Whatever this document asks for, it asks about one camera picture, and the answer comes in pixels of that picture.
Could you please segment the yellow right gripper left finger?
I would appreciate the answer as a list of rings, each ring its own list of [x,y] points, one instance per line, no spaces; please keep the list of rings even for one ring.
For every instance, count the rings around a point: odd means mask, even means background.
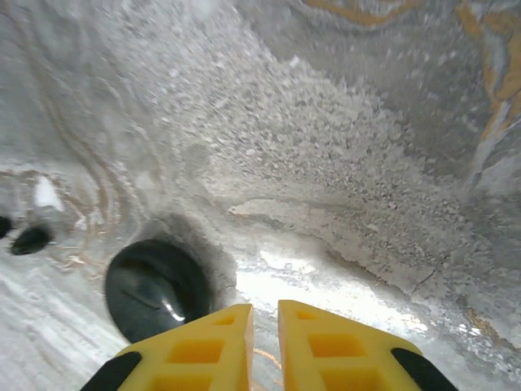
[[[253,307],[238,304],[131,344],[84,390],[249,390]]]

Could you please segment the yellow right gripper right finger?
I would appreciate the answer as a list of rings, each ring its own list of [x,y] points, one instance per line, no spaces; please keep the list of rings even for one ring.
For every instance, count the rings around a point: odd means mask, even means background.
[[[286,390],[452,390],[411,342],[299,301],[278,303]]]

